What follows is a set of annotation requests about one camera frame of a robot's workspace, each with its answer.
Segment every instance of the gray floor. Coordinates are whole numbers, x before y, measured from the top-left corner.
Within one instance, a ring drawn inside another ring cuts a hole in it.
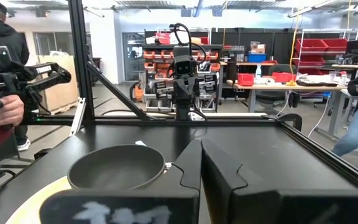
[[[129,86],[131,83],[126,83],[119,85],[119,89],[124,92],[126,95],[129,94]],[[104,86],[96,84],[93,87],[93,97],[94,97],[94,106],[96,107],[95,113],[98,115],[103,114],[108,110],[115,109],[127,109],[112,93],[110,93]],[[308,134],[310,130],[315,126],[315,124],[320,119],[324,105],[318,105],[317,108],[313,108],[313,101],[302,101],[297,108],[286,108],[284,113],[297,113],[303,118],[303,130],[302,132]],[[137,105],[144,109],[145,105],[143,103],[137,103]],[[218,112],[225,113],[235,113],[235,112],[246,112],[246,107],[240,103],[233,100],[223,101],[222,106],[218,106]],[[65,114],[74,114],[75,108],[67,111]],[[321,126],[327,128],[329,123],[329,117],[324,116]],[[31,159],[34,153],[38,152],[41,149],[55,147],[57,144],[62,142],[68,137],[70,128],[66,126],[31,126],[29,127],[28,136],[32,141],[32,145],[28,151],[22,152],[21,156]],[[346,130],[341,130],[341,135],[345,134]],[[332,149],[334,143],[318,133],[314,132],[311,135],[311,138],[316,142],[320,143],[327,149]],[[345,160],[349,161],[352,164],[358,163],[358,150],[353,152],[351,155],[346,155]]]

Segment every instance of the camera rig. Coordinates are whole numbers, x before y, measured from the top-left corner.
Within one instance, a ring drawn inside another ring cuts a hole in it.
[[[183,27],[187,31],[188,44],[180,41],[177,27]],[[171,77],[173,77],[172,86],[167,85],[168,81],[155,82],[154,92],[158,100],[167,99],[168,95],[172,95],[172,103],[176,104],[176,120],[189,121],[191,120],[190,113],[196,113],[206,120],[206,116],[198,108],[197,100],[200,97],[200,90],[204,90],[206,93],[216,91],[216,75],[205,74],[198,76],[197,66],[206,59],[204,48],[198,44],[191,43],[190,31],[185,25],[176,23],[173,25],[173,32],[179,44],[173,48],[173,62],[167,70],[167,77],[169,77],[170,70],[173,72],[171,74]],[[192,45],[197,46],[203,51],[204,59],[202,62],[198,63],[192,57]]]
[[[61,83],[69,83],[71,74],[57,63],[43,63],[39,65],[26,67],[18,62],[12,62],[7,47],[0,47],[0,98],[7,95],[18,95],[24,103],[25,123],[29,119],[34,119],[44,115],[34,113],[39,106],[50,114],[50,112],[41,105],[42,96],[39,93]]]

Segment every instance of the black tabletop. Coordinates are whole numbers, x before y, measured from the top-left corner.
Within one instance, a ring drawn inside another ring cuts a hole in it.
[[[105,147],[143,141],[173,162],[192,139],[208,138],[241,160],[252,173],[280,189],[354,189],[327,164],[279,127],[90,126],[63,141],[0,190],[0,223],[28,198],[67,175],[81,156]]]

